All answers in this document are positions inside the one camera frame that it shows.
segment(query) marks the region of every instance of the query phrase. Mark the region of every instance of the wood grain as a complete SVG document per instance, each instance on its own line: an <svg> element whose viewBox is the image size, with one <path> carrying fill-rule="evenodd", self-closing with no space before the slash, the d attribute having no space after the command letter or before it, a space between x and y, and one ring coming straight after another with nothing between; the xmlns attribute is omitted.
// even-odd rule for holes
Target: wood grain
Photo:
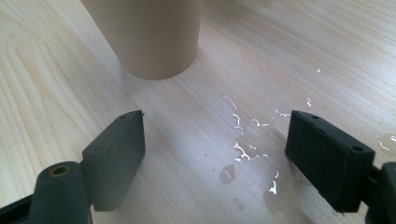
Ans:
<svg viewBox="0 0 396 224"><path fill-rule="evenodd" d="M385 0L206 0L192 66L146 81L123 71L79 1L1 1L0 206L143 109L147 155L122 213L95 223L363 223L365 205L337 215L296 180L280 114L317 114L375 149L375 165L395 161L396 147L378 144L396 134L395 11ZM236 161L235 141L268 157Z"/></svg>

